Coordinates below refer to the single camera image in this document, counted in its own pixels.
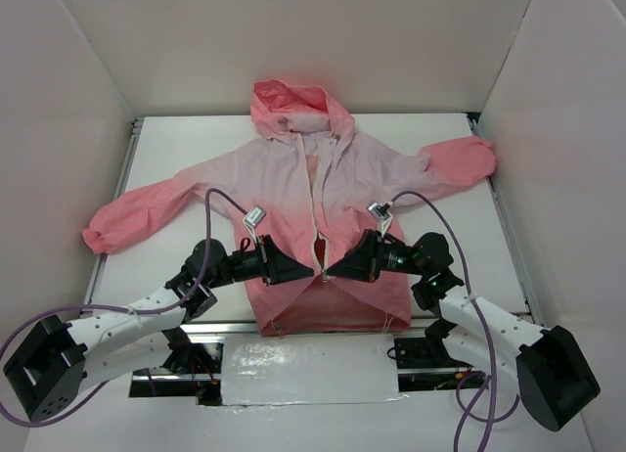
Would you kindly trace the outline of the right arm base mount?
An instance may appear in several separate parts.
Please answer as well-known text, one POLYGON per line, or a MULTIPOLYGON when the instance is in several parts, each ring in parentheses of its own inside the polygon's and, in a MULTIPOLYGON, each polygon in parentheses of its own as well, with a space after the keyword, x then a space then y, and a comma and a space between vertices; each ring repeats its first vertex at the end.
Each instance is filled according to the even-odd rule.
POLYGON ((386 356, 395 363, 400 392, 455 389, 473 371, 470 364, 450 357, 439 333, 436 322, 434 330, 394 338, 386 356))

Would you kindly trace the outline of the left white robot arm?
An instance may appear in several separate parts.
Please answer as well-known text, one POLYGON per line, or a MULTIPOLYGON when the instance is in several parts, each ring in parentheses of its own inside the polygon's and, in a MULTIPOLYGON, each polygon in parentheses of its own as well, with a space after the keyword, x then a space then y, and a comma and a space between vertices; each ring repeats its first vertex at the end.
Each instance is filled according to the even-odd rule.
POLYGON ((213 289, 248 280, 273 286, 313 274, 268 236, 245 238, 233 253, 202 240, 171 280, 128 306, 99 305, 94 315, 67 322, 55 313, 43 316, 3 368, 26 414, 22 425, 52 425, 70 414, 79 394, 127 373, 208 371, 210 354, 182 327, 216 303, 213 289))

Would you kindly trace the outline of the pink gradient hooded jacket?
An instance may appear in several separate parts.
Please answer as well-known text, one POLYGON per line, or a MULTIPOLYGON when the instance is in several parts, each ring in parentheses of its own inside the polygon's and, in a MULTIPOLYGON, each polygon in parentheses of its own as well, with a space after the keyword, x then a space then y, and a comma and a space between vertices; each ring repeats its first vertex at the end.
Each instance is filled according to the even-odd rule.
POLYGON ((495 171, 491 145, 469 136, 406 156, 358 132, 324 89, 277 79, 254 85, 250 115, 256 139, 121 195, 83 230, 86 245, 113 253, 138 244, 194 200, 209 201, 242 239, 242 210, 261 206, 267 215, 260 232, 314 270, 313 277, 277 286, 246 282, 262 335, 406 330, 412 318, 406 275, 383 273, 369 284, 326 271, 374 226, 370 203, 413 205, 469 189, 495 171))

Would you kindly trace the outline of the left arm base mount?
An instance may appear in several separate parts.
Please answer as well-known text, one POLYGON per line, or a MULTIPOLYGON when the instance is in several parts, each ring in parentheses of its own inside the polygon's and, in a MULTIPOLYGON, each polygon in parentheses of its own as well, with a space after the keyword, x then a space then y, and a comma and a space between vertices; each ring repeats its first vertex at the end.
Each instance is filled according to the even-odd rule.
POLYGON ((192 342, 182 328, 164 332, 171 353, 158 367, 134 371, 130 398, 193 398, 220 406, 223 342, 192 342))

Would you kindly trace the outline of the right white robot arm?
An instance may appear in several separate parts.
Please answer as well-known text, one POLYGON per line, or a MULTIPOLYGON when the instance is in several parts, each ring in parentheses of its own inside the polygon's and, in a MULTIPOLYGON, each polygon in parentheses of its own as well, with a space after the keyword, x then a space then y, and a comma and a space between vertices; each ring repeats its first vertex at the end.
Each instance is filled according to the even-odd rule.
POLYGON ((414 299, 437 318, 425 331, 427 358, 436 365, 455 360, 495 374, 540 426, 562 429, 601 392, 573 334, 561 326, 532 324, 468 294, 466 284, 451 271, 452 263, 441 234, 426 233, 407 246, 367 230, 327 273, 367 283, 385 272, 419 276, 411 288, 414 299))

